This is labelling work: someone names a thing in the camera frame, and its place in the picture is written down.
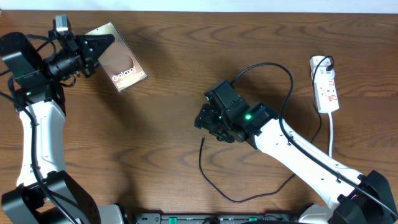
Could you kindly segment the gold Galaxy smartphone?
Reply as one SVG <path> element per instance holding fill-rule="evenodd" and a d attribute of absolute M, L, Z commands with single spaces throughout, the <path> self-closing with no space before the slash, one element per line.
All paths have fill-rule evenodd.
<path fill-rule="evenodd" d="M 123 92 L 146 80 L 148 78 L 147 72 L 112 22 L 87 33 L 87 35 L 105 34 L 112 34 L 114 42 L 98 60 L 115 89 L 118 92 Z"/>

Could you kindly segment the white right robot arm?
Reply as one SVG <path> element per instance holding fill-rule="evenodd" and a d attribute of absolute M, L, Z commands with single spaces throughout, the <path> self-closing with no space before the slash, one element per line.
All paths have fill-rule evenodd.
<path fill-rule="evenodd" d="M 326 155 L 296 133 L 264 103 L 249 106 L 232 85 L 222 80 L 209 88 L 195 118 L 217 140 L 246 142 L 300 177 L 325 202 L 311 205 L 299 223 L 395 223 L 397 207 L 388 180 L 373 170 L 368 175 Z"/>

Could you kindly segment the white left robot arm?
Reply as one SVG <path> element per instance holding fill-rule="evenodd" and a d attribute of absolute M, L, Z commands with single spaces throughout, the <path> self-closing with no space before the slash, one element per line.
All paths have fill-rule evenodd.
<path fill-rule="evenodd" d="M 3 194 L 2 209 L 13 223 L 122 223 L 118 205 L 97 205 L 67 173 L 63 150 L 63 90 L 78 76 L 94 74 L 114 37 L 51 30 L 44 44 L 62 48 L 47 58 L 40 56 L 33 39 L 20 32 L 1 37 L 1 58 L 12 73 L 7 99 L 24 132 L 21 173 L 16 188 Z"/>

